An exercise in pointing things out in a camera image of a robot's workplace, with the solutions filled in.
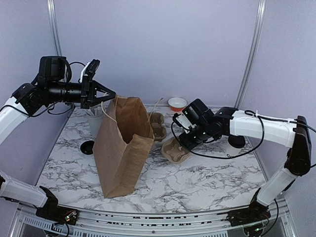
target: paper bag handle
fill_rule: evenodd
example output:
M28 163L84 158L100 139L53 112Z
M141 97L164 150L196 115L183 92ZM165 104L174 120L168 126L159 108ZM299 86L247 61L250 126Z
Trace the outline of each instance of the paper bag handle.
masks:
M115 109L117 108L117 104L118 104L118 96L116 95L116 96L115 96ZM114 122L117 123L117 121L116 121L114 118L112 118L111 116L109 116L109 115L105 112L104 106L103 106L103 101L101 102L101 109L102 109L102 112L103 112L107 117L109 117L110 119L112 119Z
M157 102L154 104L153 109L150 111L149 118L148 118L148 121L147 121L147 122L149 122L150 117L152 116L154 109L156 108L156 106L159 104L159 102L160 102L161 100L163 100L163 97L160 98L159 100L157 100Z

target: black cable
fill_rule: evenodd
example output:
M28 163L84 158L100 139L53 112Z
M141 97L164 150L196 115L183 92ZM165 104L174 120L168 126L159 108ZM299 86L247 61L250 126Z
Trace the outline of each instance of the black cable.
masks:
M70 233L70 229L69 229L69 225L67 224L66 220L60 219L59 222L56 222L56 223L54 223L54 224L52 225L51 229L53 230L53 227L54 227L55 225L60 225L61 223L66 225L66 227L67 227L67 234L66 234L65 237L68 237L68 236L69 236L69 233Z
M253 116L253 111L251 110L246 110L245 111L245 114L246 115L249 115L249 116ZM314 129L313 127L307 125L307 124L304 124L304 123L300 123L300 122L297 122L297 121L288 121L288 120L285 120L285 119L281 119L281 118L268 118L268 117L264 117L264 116L258 116L264 120L268 120L268 121L276 121L276 122L286 122L286 123L293 123L293 124L296 124L296 125L301 125L303 127L306 127L308 129L310 129L311 131L313 131L314 133L316 133L316 129ZM315 167L316 166L316 163L311 165L311 168Z
M84 64L84 63L82 63L82 62L77 62L77 61L72 62L72 63L70 63L69 65L71 66L71 65L73 65L73 64L75 64L75 63L81 64L81 65L83 65L83 66L85 67L85 64Z
M31 81L32 85L35 85L38 82L38 75L39 74L37 74L36 77L33 79L33 81Z
M273 222L273 224L270 226L270 228L269 228L266 232L264 232L261 236L265 236L265 235L273 228L273 226L275 226L275 224L277 223L277 219L278 219L278 215L279 215L279 209L278 209L277 200L275 200L275 203L276 203L276 211L277 211L277 213L276 213L276 219L275 219L275 221Z
M67 109L66 111L61 112L61 113L57 113L57 114L54 114L54 113L51 112L51 111L53 111L53 110L55 109L55 106L53 106L53 108L47 110L47 113L49 113L50 115L63 115L63 114L65 114L65 113L67 113L68 111L73 110L74 107L75 107L75 105L74 105L73 103L71 103L70 106L71 106L71 107L70 107L69 109Z
M200 157L214 158L214 159L234 159L234 158L238 158L238 157L241 157L241 156L244 156L244 155L246 155L246 154L249 154L249 153L253 152L253 151L256 150L258 147L260 147L261 144L263 143L264 137L265 137L265 127L264 127L264 125L263 125L263 122L262 122L261 117L260 117L260 116L257 116L257 118L259 119L259 121L260 121L260 123L261 123L261 127L262 127L262 137L261 137L261 140L260 140L260 142L258 143L258 145L255 146L253 149L249 150L248 152L245 152L245 153L240 154L240 155L237 155L237 156L228 157L228 158L203 155L203 154L199 154L199 153L193 152L192 150L188 149L186 146L184 146L184 145L180 142L180 140L178 139L178 137L176 136L176 134L175 134L174 131L173 131L173 124L174 124L175 122L172 122L172 123L171 123L171 132L172 132L173 136L175 137L175 139L177 140L177 142L178 142L181 146L183 146L184 148L186 148L189 152L191 152L192 154L194 154L194 155L197 155L197 156L200 156Z
M211 140L211 141L208 141L208 142L203 142L204 144L208 144L208 143L212 143L212 142L215 142L216 140L215 139L213 139L213 140Z
M258 231L260 231L260 230L264 230L264 229L268 226L268 224L270 223L270 220L269 220L268 217L266 218L266 220L267 220L267 223L266 223L263 227L260 227L260 228L256 229L255 231L248 232L248 234L253 234L253 233L256 233L256 232L258 232Z
M67 234L66 234L65 237L68 237L68 236L69 236L69 233L70 233L69 225L67 224L67 222L66 222L65 220L64 220L64 223L65 223L65 225L66 225L66 227L67 227Z
M253 112L252 110L245 110L245 114L249 115L249 116L253 116L253 117L257 117L256 113ZM268 118L268 117L264 117L264 116L259 116L260 118L264 119L264 120L269 120L269 121L275 121L275 122L288 122L285 119L281 119L281 118Z
M60 102L60 101L57 101L57 102L52 103L50 106L48 106L48 107L47 107L46 109L44 109L43 111L39 112L37 115L29 115L28 113L23 112L22 110L19 110L19 109L17 109L16 107L14 107L14 106L12 106L12 105L4 105L4 106L0 109L0 112L1 112L4 108L6 108L6 107L10 107L10 108L13 108L14 110L20 112L20 113L23 114L23 115L26 115L26 116L31 117L31 118L36 118L36 117L38 117L38 116L44 114L47 110L49 110L51 107L53 107L54 105L56 105L56 104L59 103L59 102Z
M61 58L61 60L65 63L66 65L66 84L68 84L71 80L71 77L73 76L73 73L71 71L71 67L69 62L66 59Z
M190 131L189 129L187 129L186 127L182 127L184 130L186 130L186 131Z

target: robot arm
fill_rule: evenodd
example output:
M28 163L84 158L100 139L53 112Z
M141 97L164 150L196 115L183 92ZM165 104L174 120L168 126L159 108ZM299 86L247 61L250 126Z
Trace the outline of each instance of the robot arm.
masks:
M99 60L89 62L81 73L80 83L72 83L71 69L65 57L42 57L39 73L31 83L21 85L7 100L0 110L0 145L9 134L28 117L42 107L58 102L80 103L81 108L115 98L112 90L104 87L92 78L100 64ZM67 81L62 82L67 67ZM96 97L97 91L107 93L106 96ZM76 210L58 206L58 200L53 193L45 187L36 187L14 179L0 171L0 197L6 200L17 200L34 205L37 216L60 221L60 216L70 213L68 224L76 223Z
M182 146L189 151L209 138L215 140L225 136L248 136L284 145L289 149L287 160L273 177L254 195L248 208L230 211L228 220L232 226L248 224L270 217L268 206L283 191L287 190L298 176L307 174L311 167L311 139L306 119L282 119L250 115L235 108L223 107L213 113L203 102L196 99L173 121L184 128L179 136Z

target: gray cup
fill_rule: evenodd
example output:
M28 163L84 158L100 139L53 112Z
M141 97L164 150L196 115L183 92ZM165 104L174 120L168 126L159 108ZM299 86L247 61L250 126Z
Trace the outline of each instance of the gray cup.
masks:
M100 114L98 116L89 116L89 115L86 115L86 116L89 122L91 135L93 138L96 138L98 135L101 123L103 121L104 114Z

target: wire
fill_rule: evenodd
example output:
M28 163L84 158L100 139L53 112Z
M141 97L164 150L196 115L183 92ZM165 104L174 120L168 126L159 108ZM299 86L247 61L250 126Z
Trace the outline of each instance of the wire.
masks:
M262 227L255 229L255 230L252 231L252 232L248 232L248 234L253 234L253 233L256 233L256 232L261 231L261 230L263 231L263 230L268 226L268 224L270 223L270 220L269 220L269 218L268 218L267 215L263 215L263 216L266 217L267 223L266 223L265 225L263 225Z
M81 65L83 65L84 67L85 67L85 64L84 63L82 63L82 62L77 62L77 61L75 61L75 62L72 62L72 63L70 63L69 65L71 66L71 65L73 65L73 64L81 64Z
M53 227L54 227L55 225L60 225L61 223L66 225L66 227L67 227L67 234L66 234L65 237L68 237L68 236L69 236L69 233L70 233L69 225L68 225L67 222L66 222L65 220L63 220L63 219L60 219L59 222L54 223L54 224L52 225L51 229L53 230Z
M251 110L246 110L245 111L245 114L246 115L249 115L249 116L253 116L254 115L254 112L251 111ZM281 119L281 118L268 118L268 117L264 117L264 116L258 116L264 120L268 120L268 121L276 121L276 122L286 122L286 123L293 123L293 124L296 124L296 125L300 125L300 126L303 126L303 127L306 127L308 129L310 129L311 131L313 131L314 133L316 133L316 129L314 129L313 127L307 125L307 124L304 124L304 123L301 123L301 122L297 122L297 121L288 121L288 120L285 120L285 119ZM315 167L316 166L316 163L311 165L311 168Z
M66 216L66 215L68 215L68 214L70 214L70 213L72 213L72 212L74 212L74 210L68 211L68 212L66 212L65 214L62 214L61 216Z
M66 65L66 84L68 84L70 82L70 80L71 80L71 77L73 76L73 73L71 71L71 67L70 67L69 62L66 59L64 59L64 58L61 58L61 60Z
M32 85L35 85L36 82L38 82L38 75L39 75L39 74L37 74L37 75L35 76L35 78L33 79L33 81L31 81L31 84L32 84Z
M83 67L85 67L85 64L84 63L82 63L82 62L78 62L78 61L75 61L75 62L72 62L72 63L70 63L69 64L69 66L71 66L71 65L73 65L73 64L81 64L81 65L83 65Z
M117 107L117 102L118 102L118 96L116 95L116 96L115 96L115 107L114 107L115 109L116 109L116 107ZM116 121L114 118L112 118L111 116L109 116L109 115L107 114L107 112L104 110L103 101L101 101L101 110L102 110L102 112L103 112L107 117L109 117L109 119L111 119L111 120L113 120L114 122L117 123L117 121Z
M264 232L261 236L265 236L273 228L273 226L275 226L277 223L277 219L278 219L278 215L279 215L279 208L278 208L277 200L275 200L275 203L276 203L276 211L277 211L276 212L276 219L273 222L273 224L270 226L270 228L266 232Z
M203 142L204 144L208 144L208 143L212 143L212 142L215 142L216 140L215 139L213 139L213 140L211 140L211 141L208 141L208 142Z
M172 123L171 123L171 132L172 132L173 136L175 137L175 139L177 140L177 142L178 142L181 146L183 146L184 148L186 148L189 152L191 152L192 154L194 154L194 155L197 155L197 156L200 156L200 157L206 157L206 158L214 158L214 159L234 159L234 158L238 158L238 157L241 157L241 156L244 156L244 155L246 155L246 154L249 154L249 153L253 152L253 151L256 150L258 147L260 147L261 144L263 143L264 137L265 137L265 127L264 127L264 125L263 125L263 122L262 122L261 117L260 117L260 116L257 116L257 118L259 119L259 121L260 121L260 123L261 123L261 127L262 127L262 137L261 137L261 140L260 140L260 142L258 143L258 145L255 146L253 149L251 149L251 150L249 150L249 151L247 151L247 152L245 152L245 153L243 153L243 154L240 154L240 155L237 155L237 156L233 156L233 157L228 157L228 158L203 155L203 154L199 154L199 153L193 152L192 150L188 149L186 146L184 146L184 145L180 142L180 140L178 139L178 137L176 136L176 134L175 134L174 131L173 131L173 125L174 125L175 122L172 122Z
M16 107L14 107L14 106L12 106L12 105L4 105L4 106L0 109L0 112L1 112L4 108L6 108L6 107L10 107L10 108L13 108L14 110L20 112L20 113L23 114L23 115L26 115L26 116L31 117L31 118L36 118L36 117L38 117L38 116L44 114L44 113L45 113L46 111L48 111L51 107L55 106L55 105L56 105L57 103L59 103L59 102L60 102L60 101L57 101L57 102L52 103L50 106L48 106L48 107L47 107L46 109L44 109L43 111L39 112L37 115L29 115L28 113L23 112L22 110L19 110L19 109L17 109Z
M70 107L69 109L67 109L66 111L61 112L61 113L54 114L54 113L51 112L51 111L53 111L53 110L55 109L55 106L53 106L52 109L47 110L47 112L48 112L50 115L63 115L63 114L65 114L65 113L67 113L68 111L73 110L73 109L75 108L75 105L74 105L73 103L71 103L70 106L71 106L71 107Z
M154 103L154 107L153 107L153 109L152 109L152 110L150 111L150 113L149 113L149 118L148 118L147 122L150 121L150 118L151 118L151 116L152 116L152 114L153 114L154 109L156 108L156 106L159 104L159 102L160 102L161 100L163 100L163 97L160 98L160 99L158 99L158 100Z
M183 129L186 130L186 131L190 131L190 129L188 129L188 128L186 128L186 127L181 127L181 128L183 128Z
M66 227L67 227L67 234L66 234L65 237L68 237L68 236L69 236L69 233L70 233L69 225L67 224L67 222L66 222L65 220L64 220L64 223L65 223L65 225L66 225Z

